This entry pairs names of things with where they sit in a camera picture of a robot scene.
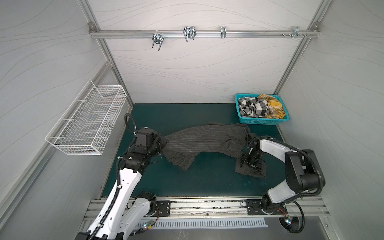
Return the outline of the dark grey pinstriped shirt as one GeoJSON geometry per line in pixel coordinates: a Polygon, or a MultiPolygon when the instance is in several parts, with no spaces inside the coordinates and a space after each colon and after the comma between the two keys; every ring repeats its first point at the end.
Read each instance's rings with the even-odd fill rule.
{"type": "Polygon", "coordinates": [[[221,153],[236,159],[235,172],[254,178],[264,178],[267,166],[262,172],[243,172],[241,157],[248,144],[257,135],[247,124],[210,123],[205,126],[187,128],[165,137],[167,142],[163,153],[166,159],[183,170],[188,170],[200,153],[221,153]]]}

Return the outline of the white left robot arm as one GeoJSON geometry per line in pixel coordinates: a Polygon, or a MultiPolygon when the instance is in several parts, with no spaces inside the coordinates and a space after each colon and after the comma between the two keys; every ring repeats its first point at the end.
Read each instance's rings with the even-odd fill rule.
{"type": "Polygon", "coordinates": [[[126,240],[145,215],[155,212],[156,197],[146,192],[129,209],[126,207],[151,159],[165,146],[153,129],[142,128],[135,134],[133,143],[118,158],[117,180],[102,210],[84,233],[76,235],[77,240],[126,240]]]}

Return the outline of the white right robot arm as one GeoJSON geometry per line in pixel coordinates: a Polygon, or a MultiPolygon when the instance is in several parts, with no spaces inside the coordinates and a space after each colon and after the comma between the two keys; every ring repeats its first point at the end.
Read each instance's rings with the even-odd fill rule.
{"type": "Polygon", "coordinates": [[[326,180],[317,160],[310,149],[298,149],[269,136],[254,137],[249,140],[250,152],[240,160],[241,167],[261,174],[265,169],[263,154],[269,154],[285,164],[285,179],[269,189],[260,200],[246,200],[242,207],[249,215],[273,215],[283,207],[304,196],[319,195],[326,180]]]}

